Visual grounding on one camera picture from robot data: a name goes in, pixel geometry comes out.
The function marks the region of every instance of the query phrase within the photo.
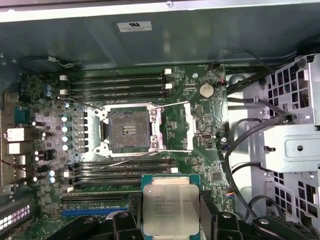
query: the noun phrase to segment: blue pcie slot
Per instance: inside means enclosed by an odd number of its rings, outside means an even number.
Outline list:
[[[127,210],[126,207],[63,210],[62,216],[105,215],[115,211],[125,211],[125,210]]]

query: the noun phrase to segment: metal panel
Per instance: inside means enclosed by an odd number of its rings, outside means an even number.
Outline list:
[[[210,62],[234,49],[249,49],[277,62],[294,52],[299,41],[317,34],[319,10],[315,0],[19,9],[0,13],[0,52],[11,61],[52,55],[82,62],[86,69]],[[119,31],[117,23],[136,21],[150,21],[152,30]],[[254,62],[246,53],[225,61]]]

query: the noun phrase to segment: chip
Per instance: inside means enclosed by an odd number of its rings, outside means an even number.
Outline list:
[[[221,172],[213,172],[212,173],[212,181],[220,181],[221,180]]]
[[[111,113],[109,141],[114,149],[149,148],[150,120],[148,111]]]

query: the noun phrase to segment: motherboard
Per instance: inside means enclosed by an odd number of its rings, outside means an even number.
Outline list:
[[[2,162],[2,185],[30,187],[36,215],[10,236],[42,240],[77,216],[125,210],[146,174],[199,174],[200,190],[232,212],[225,79],[207,64],[21,76],[1,116],[2,160],[21,167]]]

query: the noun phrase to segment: green circuit board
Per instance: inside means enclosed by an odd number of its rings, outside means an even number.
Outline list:
[[[40,160],[35,164],[37,167],[49,165],[49,169],[55,171],[54,182],[47,175],[48,171],[43,173],[43,179],[34,183],[40,215],[46,221],[43,221],[43,225],[37,221],[30,231],[35,233],[39,228],[46,228],[44,224],[47,222],[59,219],[61,223],[47,231],[51,234],[66,224],[67,219],[74,217],[61,217],[70,211],[126,208],[131,199],[129,193],[141,192],[139,179],[141,181],[142,174],[169,174],[172,168],[177,168],[177,172],[182,174],[200,174],[201,190],[209,190],[212,200],[221,209],[228,191],[221,161],[222,151],[226,147],[223,138],[228,135],[229,124],[227,92],[222,82],[225,79],[224,66],[218,66],[215,72],[213,74],[208,65],[202,64],[23,76],[19,94],[23,112],[17,113],[16,122],[23,126],[31,126],[31,119],[41,123],[36,127],[39,139],[34,141],[34,149],[54,150],[54,154],[51,160]],[[150,163],[136,163],[137,170],[131,171],[130,175],[115,168],[93,176],[95,172],[104,170],[105,165],[130,158],[106,158],[95,152],[105,130],[95,110],[121,104],[130,106],[114,107],[112,114],[132,114],[138,112],[138,108],[131,109],[131,105],[137,103],[168,105],[161,109],[160,131],[165,149],[173,151],[161,151],[143,157],[142,160]],[[190,107],[193,126],[190,151],[185,151],[190,147],[187,135],[191,126],[186,120],[188,111],[184,104],[178,103],[187,103]],[[62,122],[62,117],[67,117],[68,121]],[[67,127],[68,131],[63,132],[63,127]],[[41,138],[43,132],[49,132],[50,136]],[[85,134],[85,139],[78,140],[81,134]],[[62,142],[63,136],[69,137],[67,143]],[[62,145],[68,145],[68,150],[63,150]],[[114,148],[113,151],[126,153],[127,148]],[[148,151],[148,147],[131,147],[129,152],[132,151]],[[113,194],[113,200],[105,201],[105,194]],[[69,198],[87,196],[101,197],[103,200],[68,201]],[[228,201],[226,208],[232,212],[233,202]],[[27,237],[31,234],[20,233],[15,232],[15,239],[29,239]],[[34,239],[46,239],[36,234],[32,236]]]

